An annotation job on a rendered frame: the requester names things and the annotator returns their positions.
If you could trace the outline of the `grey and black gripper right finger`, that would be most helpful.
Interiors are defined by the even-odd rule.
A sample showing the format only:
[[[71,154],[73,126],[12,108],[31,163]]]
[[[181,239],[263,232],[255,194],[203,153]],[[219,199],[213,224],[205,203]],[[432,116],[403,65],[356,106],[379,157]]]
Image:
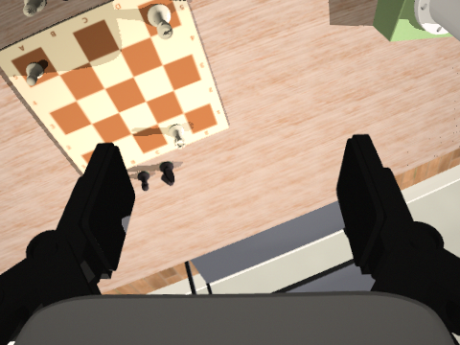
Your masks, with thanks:
[[[376,280],[370,291],[426,304],[460,336],[460,258],[433,226],[413,220],[369,134],[347,139],[336,195],[355,265]]]

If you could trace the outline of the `wooden chessboard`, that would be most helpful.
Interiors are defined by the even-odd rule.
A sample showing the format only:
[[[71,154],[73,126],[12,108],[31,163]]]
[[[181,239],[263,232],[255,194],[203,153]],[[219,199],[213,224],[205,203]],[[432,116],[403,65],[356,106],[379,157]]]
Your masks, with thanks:
[[[148,20],[170,13],[173,35]],[[30,63],[43,67],[35,85]],[[186,0],[111,0],[0,50],[0,67],[84,173],[97,143],[126,168],[229,128]]]

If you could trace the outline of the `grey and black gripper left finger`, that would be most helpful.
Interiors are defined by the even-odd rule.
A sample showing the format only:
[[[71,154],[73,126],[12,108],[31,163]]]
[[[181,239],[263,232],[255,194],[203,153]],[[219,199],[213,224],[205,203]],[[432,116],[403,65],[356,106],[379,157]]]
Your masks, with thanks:
[[[27,258],[0,275],[0,345],[14,342],[48,305],[101,295],[97,284],[117,270],[134,202],[119,147],[98,143],[57,229],[36,235]]]

